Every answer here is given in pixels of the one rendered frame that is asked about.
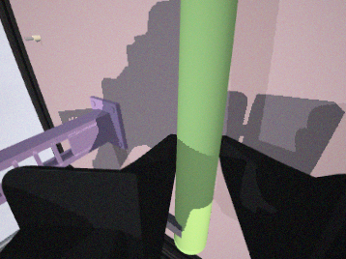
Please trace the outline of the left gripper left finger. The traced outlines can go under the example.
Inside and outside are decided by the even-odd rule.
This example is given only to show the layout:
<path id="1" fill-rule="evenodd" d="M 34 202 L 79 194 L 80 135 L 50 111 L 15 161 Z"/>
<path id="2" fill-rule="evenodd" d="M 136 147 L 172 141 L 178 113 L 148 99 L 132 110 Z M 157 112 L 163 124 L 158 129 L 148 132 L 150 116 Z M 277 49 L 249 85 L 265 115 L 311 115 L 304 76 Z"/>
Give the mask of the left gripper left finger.
<path id="1" fill-rule="evenodd" d="M 24 165 L 4 175 L 2 190 L 19 229 L 28 222 L 117 229 L 130 259 L 160 259 L 176 157 L 177 134 L 169 134 L 127 170 Z"/>

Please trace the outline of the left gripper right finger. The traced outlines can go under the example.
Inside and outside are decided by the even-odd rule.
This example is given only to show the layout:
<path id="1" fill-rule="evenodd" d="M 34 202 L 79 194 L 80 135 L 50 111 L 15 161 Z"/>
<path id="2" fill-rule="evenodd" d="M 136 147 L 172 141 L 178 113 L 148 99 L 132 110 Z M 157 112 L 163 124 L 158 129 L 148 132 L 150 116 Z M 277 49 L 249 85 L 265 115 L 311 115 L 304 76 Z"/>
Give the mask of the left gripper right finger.
<path id="1" fill-rule="evenodd" d="M 219 160 L 250 259 L 325 257 L 346 219 L 346 174 L 313 177 L 227 135 Z"/>

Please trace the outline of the light green long rod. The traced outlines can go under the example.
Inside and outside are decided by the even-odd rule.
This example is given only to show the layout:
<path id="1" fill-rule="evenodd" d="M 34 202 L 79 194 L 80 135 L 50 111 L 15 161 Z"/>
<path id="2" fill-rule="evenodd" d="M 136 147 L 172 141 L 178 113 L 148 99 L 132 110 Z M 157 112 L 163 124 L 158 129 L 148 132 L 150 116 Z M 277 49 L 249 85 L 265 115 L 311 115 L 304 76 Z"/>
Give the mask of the light green long rod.
<path id="1" fill-rule="evenodd" d="M 238 0 L 181 0 L 175 216 L 166 228 L 185 254 L 207 243 Z"/>

